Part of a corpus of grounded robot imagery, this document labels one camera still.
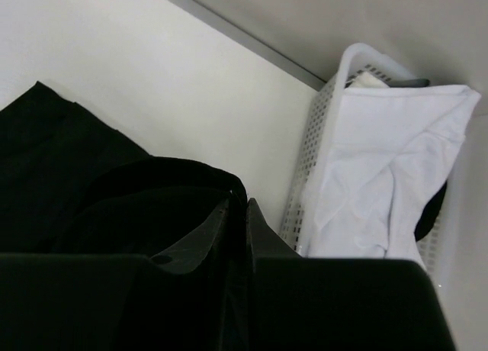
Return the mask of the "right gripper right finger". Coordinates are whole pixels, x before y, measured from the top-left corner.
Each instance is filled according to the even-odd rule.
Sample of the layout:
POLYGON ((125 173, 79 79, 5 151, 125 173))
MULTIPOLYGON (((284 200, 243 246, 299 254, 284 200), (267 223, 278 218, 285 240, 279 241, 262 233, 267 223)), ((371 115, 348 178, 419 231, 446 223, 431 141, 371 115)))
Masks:
POLYGON ((253 350, 453 350, 426 272, 408 260, 307 259, 248 203, 253 350))

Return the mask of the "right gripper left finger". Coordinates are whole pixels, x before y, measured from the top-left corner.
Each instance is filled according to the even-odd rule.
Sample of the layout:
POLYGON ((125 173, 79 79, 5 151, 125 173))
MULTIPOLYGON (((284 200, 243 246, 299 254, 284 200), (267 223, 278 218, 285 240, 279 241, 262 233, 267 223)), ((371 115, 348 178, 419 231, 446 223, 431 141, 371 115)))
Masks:
POLYGON ((153 257, 2 255, 1 348, 219 350, 229 215, 153 257))

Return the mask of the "black pleated skirt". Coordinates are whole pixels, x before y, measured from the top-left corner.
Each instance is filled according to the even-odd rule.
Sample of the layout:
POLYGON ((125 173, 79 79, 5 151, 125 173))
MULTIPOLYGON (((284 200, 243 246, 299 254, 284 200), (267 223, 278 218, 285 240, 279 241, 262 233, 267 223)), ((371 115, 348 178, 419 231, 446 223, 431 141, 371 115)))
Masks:
POLYGON ((37 82, 1 112, 1 257, 153 257, 230 203, 226 276, 247 194, 235 175, 148 154, 37 82))

